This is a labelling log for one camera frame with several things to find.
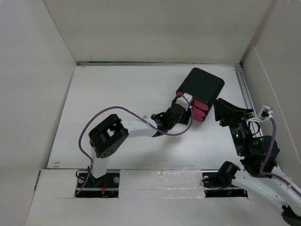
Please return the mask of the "pink drawer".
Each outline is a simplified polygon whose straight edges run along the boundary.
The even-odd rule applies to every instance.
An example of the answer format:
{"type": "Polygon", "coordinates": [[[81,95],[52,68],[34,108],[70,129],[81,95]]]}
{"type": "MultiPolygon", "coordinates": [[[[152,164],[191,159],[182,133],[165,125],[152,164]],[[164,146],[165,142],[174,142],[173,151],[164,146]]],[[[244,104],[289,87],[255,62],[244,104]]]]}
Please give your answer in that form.
{"type": "Polygon", "coordinates": [[[177,97],[185,96],[188,98],[188,101],[190,102],[190,105],[192,106],[192,111],[193,111],[193,119],[197,120],[199,122],[203,122],[208,113],[209,113],[209,106],[205,104],[204,102],[198,100],[194,96],[183,93],[181,91],[176,92],[177,97]]]}

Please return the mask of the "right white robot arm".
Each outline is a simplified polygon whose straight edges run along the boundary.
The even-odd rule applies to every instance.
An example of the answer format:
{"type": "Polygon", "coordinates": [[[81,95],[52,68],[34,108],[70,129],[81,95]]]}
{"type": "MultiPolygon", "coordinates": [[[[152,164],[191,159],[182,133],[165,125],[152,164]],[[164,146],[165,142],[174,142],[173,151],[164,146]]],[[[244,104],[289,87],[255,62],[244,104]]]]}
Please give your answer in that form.
{"type": "Polygon", "coordinates": [[[215,120],[229,127],[236,153],[241,157],[243,170],[226,161],[218,170],[219,183],[238,186],[271,204],[290,226],[301,224],[301,189],[282,171],[276,158],[280,152],[273,110],[262,106],[254,116],[253,109],[237,107],[222,98],[214,102],[215,120]],[[272,135],[255,137],[249,125],[270,121],[272,135]]]}

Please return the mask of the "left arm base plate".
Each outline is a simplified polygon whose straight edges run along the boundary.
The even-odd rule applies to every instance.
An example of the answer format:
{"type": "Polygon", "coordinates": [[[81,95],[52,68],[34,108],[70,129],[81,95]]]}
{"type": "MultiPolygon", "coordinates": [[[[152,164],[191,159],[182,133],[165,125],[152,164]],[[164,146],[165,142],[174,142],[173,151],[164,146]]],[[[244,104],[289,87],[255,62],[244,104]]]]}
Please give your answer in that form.
{"type": "Polygon", "coordinates": [[[119,197],[119,170],[109,170],[104,176],[94,178],[88,175],[87,170],[77,170],[77,185],[74,196],[77,198],[118,198],[119,197]]]}

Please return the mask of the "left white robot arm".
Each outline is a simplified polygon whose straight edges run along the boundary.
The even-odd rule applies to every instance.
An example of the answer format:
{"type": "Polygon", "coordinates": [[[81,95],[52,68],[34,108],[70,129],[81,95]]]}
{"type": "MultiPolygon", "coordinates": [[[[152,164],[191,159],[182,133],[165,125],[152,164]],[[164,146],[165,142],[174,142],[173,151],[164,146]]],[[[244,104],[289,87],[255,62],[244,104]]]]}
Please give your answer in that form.
{"type": "Polygon", "coordinates": [[[174,100],[166,112],[154,114],[149,119],[143,119],[132,111],[113,106],[97,113],[86,125],[86,128],[100,114],[111,110],[120,109],[135,116],[137,120],[123,120],[116,114],[111,114],[90,130],[88,136],[90,145],[94,150],[92,166],[88,176],[93,186],[101,186],[107,173],[107,159],[113,155],[127,138],[132,137],[159,137],[179,136],[192,125],[192,98],[184,95],[174,100]]]}

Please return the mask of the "black drawer organizer box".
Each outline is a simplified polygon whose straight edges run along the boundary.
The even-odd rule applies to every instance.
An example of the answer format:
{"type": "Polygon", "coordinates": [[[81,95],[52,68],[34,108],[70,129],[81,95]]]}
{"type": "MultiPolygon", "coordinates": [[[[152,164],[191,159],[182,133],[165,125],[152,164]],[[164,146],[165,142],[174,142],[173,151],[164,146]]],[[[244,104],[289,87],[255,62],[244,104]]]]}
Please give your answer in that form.
{"type": "Polygon", "coordinates": [[[211,109],[224,85],[223,79],[195,67],[184,79],[177,91],[194,96],[211,109]]]}

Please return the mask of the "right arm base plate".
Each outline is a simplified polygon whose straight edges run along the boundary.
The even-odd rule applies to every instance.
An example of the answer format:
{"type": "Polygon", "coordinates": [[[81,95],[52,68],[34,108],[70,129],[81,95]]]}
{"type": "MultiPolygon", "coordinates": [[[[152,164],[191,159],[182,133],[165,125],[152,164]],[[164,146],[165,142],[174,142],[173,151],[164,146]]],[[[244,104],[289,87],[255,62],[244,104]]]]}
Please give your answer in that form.
{"type": "Polygon", "coordinates": [[[218,170],[203,170],[200,185],[204,188],[206,198],[248,197],[246,190],[218,178],[218,170]]]}

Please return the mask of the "aluminium rail back edge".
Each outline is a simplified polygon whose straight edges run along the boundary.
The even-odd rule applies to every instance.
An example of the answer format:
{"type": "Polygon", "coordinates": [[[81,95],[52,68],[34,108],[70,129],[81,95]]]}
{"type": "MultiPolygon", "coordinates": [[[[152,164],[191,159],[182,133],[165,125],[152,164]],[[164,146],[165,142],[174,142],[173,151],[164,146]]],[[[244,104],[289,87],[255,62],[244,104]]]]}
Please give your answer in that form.
{"type": "Polygon", "coordinates": [[[241,66],[241,64],[202,64],[202,63],[171,63],[171,62],[77,62],[77,66],[161,66],[161,65],[211,65],[241,66]]]}

